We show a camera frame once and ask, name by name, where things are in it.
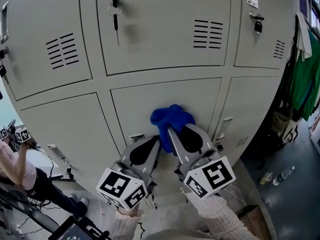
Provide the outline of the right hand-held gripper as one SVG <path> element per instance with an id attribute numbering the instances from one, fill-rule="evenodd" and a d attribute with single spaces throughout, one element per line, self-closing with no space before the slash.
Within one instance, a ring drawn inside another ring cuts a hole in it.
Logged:
<path id="1" fill-rule="evenodd" d="M 228 158 L 211 148 L 211 139 L 204 130 L 188 123 L 181 131 L 170 126 L 167 132 L 173 153 L 183 163 L 174 172 L 198 198 L 214 195 L 236 180 Z"/>

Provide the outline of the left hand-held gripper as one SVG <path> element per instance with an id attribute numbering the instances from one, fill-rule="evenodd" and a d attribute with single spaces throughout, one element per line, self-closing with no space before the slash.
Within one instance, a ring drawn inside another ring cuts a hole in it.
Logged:
<path id="1" fill-rule="evenodd" d="M 159 135 L 127 146 L 120 159 L 105 169 L 96 190 L 108 203 L 131 211 L 152 193 L 152 172 L 157 167 L 161 149 Z"/>

